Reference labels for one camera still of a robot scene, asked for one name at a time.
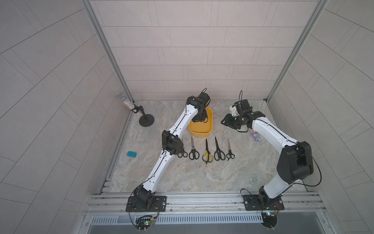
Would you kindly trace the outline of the aluminium mounting rail frame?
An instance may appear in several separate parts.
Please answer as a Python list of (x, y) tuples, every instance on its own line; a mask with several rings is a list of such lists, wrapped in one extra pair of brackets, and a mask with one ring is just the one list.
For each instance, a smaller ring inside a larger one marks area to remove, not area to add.
[[(246, 199), (246, 192), (208, 193), (159, 193), (166, 200), (158, 202), (160, 215), (166, 214), (218, 214), (218, 213), (266, 213), (278, 215), (286, 212), (325, 212), (326, 207), (317, 192), (291, 191), (284, 193), (281, 201), (264, 208), (255, 204), (256, 199)], [(136, 210), (128, 208), (129, 193), (93, 195), (83, 208), (85, 215), (155, 214), (155, 208)]]

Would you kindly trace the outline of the teal sponge block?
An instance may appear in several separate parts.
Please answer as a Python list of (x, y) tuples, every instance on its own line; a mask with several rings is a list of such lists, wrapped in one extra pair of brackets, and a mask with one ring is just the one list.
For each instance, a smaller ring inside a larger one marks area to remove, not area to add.
[(135, 157), (137, 156), (137, 152), (128, 151), (128, 152), (126, 153), (126, 155), (127, 155), (128, 157), (135, 158)]

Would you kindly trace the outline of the glitter microphone on black stand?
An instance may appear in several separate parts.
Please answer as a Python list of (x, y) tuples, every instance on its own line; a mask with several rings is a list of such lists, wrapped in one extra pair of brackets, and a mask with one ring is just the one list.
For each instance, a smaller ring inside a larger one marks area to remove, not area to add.
[(137, 106), (136, 104), (134, 104), (131, 100), (127, 98), (127, 96), (124, 93), (117, 93), (116, 98), (125, 106), (127, 106), (133, 113), (140, 117), (139, 124), (141, 126), (149, 127), (154, 123), (154, 117), (150, 114), (145, 114), (143, 106)]

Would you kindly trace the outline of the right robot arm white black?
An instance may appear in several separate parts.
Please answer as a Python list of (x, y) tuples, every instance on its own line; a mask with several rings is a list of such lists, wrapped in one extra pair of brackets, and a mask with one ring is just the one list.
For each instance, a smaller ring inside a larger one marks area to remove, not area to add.
[(266, 185), (259, 189), (257, 203), (260, 208), (267, 208), (277, 202), (281, 195), (297, 180), (303, 180), (314, 173), (316, 164), (309, 143), (300, 142), (289, 137), (276, 127), (260, 111), (253, 111), (248, 100), (240, 100), (230, 106), (221, 124), (241, 131), (243, 126), (248, 130), (260, 133), (280, 153), (277, 173)]

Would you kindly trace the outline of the large black handled scissors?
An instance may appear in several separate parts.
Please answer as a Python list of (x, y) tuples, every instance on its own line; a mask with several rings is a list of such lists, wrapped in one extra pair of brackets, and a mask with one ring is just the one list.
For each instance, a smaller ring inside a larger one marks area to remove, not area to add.
[(190, 160), (198, 160), (200, 157), (199, 152), (195, 149), (193, 137), (191, 137), (191, 151), (189, 153), (189, 159)]

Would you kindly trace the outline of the slim black handled scissors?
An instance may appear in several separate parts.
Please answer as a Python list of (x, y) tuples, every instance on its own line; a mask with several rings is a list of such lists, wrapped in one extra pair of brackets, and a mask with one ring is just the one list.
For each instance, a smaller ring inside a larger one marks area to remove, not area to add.
[(235, 155), (232, 153), (232, 150), (231, 150), (231, 145), (230, 145), (229, 139), (228, 139), (228, 153), (226, 154), (226, 158), (228, 160), (235, 158)]

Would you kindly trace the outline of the purple plush toy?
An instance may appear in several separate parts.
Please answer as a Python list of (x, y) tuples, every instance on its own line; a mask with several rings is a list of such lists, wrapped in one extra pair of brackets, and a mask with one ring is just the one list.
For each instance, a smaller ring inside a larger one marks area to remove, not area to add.
[(262, 140), (259, 138), (258, 132), (255, 130), (251, 130), (252, 137), (256, 142), (261, 142)]

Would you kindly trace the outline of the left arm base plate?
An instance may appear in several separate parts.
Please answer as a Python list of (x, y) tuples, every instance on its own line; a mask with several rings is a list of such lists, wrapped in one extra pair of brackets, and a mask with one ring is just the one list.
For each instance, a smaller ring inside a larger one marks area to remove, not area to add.
[(166, 210), (167, 196), (153, 196), (147, 201), (131, 196), (128, 199), (126, 212), (164, 212)]

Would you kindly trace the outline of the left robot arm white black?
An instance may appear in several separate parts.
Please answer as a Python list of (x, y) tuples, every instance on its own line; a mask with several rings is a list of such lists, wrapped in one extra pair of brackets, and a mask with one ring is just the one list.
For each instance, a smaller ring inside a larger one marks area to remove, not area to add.
[(128, 201), (130, 208), (136, 210), (149, 210), (151, 208), (160, 179), (172, 159), (182, 153), (184, 149), (182, 143), (183, 132), (191, 121), (203, 122), (207, 119), (206, 107), (210, 103), (210, 97), (205, 91), (206, 89), (197, 97), (190, 96), (177, 122), (168, 131), (164, 130), (162, 132), (162, 153), (147, 179), (132, 192)]

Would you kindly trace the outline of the yellow handled scissors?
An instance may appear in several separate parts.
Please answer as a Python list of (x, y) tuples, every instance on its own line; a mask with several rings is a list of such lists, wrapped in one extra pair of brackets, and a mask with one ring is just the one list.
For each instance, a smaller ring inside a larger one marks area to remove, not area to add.
[(213, 155), (210, 153), (209, 151), (209, 148), (208, 148), (208, 141), (206, 139), (206, 152), (205, 154), (202, 156), (202, 160), (208, 164), (208, 163), (211, 163), (213, 162)]

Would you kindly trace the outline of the small black handled scissors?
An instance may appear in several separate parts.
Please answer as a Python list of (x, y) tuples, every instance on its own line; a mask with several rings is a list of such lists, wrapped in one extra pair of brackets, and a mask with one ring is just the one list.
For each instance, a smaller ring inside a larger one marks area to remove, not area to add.
[(188, 153), (185, 151), (184, 148), (182, 148), (181, 152), (178, 154), (178, 157), (179, 158), (182, 158), (182, 157), (187, 158), (188, 157)]

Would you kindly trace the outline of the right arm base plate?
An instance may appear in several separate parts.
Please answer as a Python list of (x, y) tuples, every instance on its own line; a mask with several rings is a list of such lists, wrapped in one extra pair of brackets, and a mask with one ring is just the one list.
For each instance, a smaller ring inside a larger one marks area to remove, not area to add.
[(281, 211), (284, 204), (281, 196), (274, 199), (259, 198), (258, 195), (242, 195), (246, 211)]

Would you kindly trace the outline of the black bladed black scissors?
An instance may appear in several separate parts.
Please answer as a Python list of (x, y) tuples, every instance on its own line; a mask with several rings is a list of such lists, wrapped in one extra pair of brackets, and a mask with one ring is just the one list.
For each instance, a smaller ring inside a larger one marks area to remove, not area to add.
[(216, 151), (214, 152), (214, 159), (216, 161), (220, 161), (220, 160), (225, 160), (226, 159), (226, 155), (225, 153), (220, 149), (219, 147), (219, 144), (218, 144), (218, 140), (217, 138), (215, 137), (215, 145), (216, 145)]

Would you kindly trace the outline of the yellow plastic storage box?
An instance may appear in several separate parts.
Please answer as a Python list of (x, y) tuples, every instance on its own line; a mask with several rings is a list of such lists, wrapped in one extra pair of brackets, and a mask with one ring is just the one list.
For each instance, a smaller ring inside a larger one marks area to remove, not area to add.
[(207, 118), (203, 122), (193, 122), (189, 124), (189, 131), (195, 137), (208, 137), (213, 129), (213, 111), (206, 108)]

